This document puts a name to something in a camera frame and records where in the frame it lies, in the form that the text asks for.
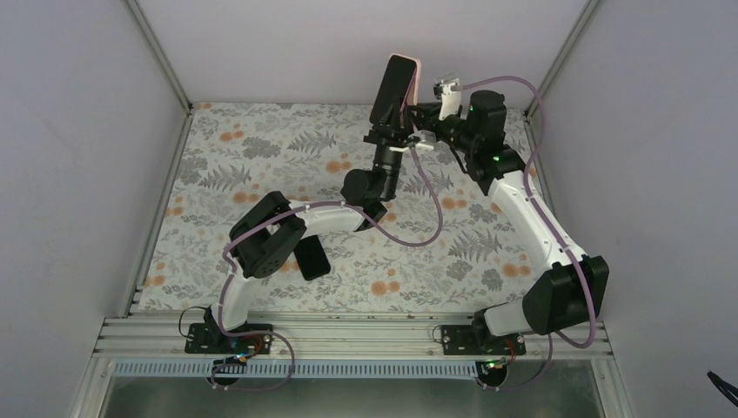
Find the black phone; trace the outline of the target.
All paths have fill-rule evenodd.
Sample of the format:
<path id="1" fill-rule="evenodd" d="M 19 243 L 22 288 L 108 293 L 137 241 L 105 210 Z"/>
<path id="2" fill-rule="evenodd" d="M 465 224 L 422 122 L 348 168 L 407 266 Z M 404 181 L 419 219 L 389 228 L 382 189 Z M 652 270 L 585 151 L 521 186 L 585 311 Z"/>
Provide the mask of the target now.
<path id="1" fill-rule="evenodd" d="M 303 238 L 294 249 L 299 271 L 305 281 L 312 281 L 331 271 L 325 249 L 316 235 Z"/>

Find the pink phone case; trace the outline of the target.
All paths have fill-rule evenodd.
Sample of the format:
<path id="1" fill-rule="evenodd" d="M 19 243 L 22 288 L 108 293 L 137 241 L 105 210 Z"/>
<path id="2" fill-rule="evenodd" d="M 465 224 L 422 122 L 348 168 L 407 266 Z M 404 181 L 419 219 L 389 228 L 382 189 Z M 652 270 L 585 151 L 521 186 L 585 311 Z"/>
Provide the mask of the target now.
<path id="1" fill-rule="evenodd" d="M 421 63 L 415 57 L 401 54 L 392 54 L 387 69 L 390 75 L 390 97 L 400 97 L 404 94 L 403 103 L 417 104 Z"/>

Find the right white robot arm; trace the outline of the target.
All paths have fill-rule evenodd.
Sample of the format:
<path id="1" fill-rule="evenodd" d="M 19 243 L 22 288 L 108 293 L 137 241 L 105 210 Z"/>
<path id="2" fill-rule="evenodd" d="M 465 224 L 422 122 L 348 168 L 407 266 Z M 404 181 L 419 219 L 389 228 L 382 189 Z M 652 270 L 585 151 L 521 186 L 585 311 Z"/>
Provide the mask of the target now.
<path id="1" fill-rule="evenodd" d="M 525 162 L 505 143 L 503 95 L 474 92 L 466 114 L 458 104 L 419 104 L 410 112 L 417 129 L 447 144 L 463 172 L 508 217 L 538 276 L 520 300 L 474 315 L 473 347 L 481 354 L 493 354 L 509 334 L 545 335 L 594 323 L 609 267 L 601 256 L 590 256 L 578 246 L 536 198 Z"/>

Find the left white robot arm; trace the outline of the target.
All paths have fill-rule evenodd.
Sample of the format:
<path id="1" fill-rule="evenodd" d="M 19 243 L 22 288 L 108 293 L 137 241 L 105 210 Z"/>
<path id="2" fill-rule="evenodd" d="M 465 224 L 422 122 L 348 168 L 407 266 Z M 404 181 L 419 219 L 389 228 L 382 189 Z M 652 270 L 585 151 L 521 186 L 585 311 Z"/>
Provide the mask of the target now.
<path id="1" fill-rule="evenodd" d="M 293 256 L 303 278 L 315 280 L 331 270 L 320 236 L 379 225 L 396 196 L 402 152 L 413 151 L 415 143 L 411 113 L 399 98 L 374 106 L 370 122 L 365 141 L 375 147 L 372 167 L 345 175 L 339 201 L 298 202 L 270 192 L 230 230 L 223 258 L 231 271 L 204 316 L 207 340 L 219 352 L 235 350 L 256 332 L 247 324 L 251 279 L 272 275 Z"/>

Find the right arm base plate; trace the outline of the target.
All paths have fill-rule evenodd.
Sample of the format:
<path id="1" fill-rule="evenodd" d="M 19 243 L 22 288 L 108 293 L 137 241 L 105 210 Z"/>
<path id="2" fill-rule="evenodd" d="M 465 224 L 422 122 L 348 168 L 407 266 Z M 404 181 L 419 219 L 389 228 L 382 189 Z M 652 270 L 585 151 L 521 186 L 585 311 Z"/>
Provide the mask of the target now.
<path id="1" fill-rule="evenodd" d="M 440 344 L 444 355 L 524 355 L 525 338 L 521 334 L 494 336 L 473 325 L 442 325 Z"/>

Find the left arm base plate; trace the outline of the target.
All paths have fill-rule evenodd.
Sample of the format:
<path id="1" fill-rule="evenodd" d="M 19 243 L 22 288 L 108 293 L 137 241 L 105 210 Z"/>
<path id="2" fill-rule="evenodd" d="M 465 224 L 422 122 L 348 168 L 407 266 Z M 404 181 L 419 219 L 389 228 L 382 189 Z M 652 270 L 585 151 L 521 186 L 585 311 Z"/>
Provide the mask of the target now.
<path id="1" fill-rule="evenodd" d="M 190 325 L 188 340 L 184 351 L 187 354 L 234 354 L 251 356 L 254 354 L 269 354 L 272 346 L 270 335 L 254 335 L 251 337 L 228 337 L 220 333 L 215 326 L 205 323 Z"/>

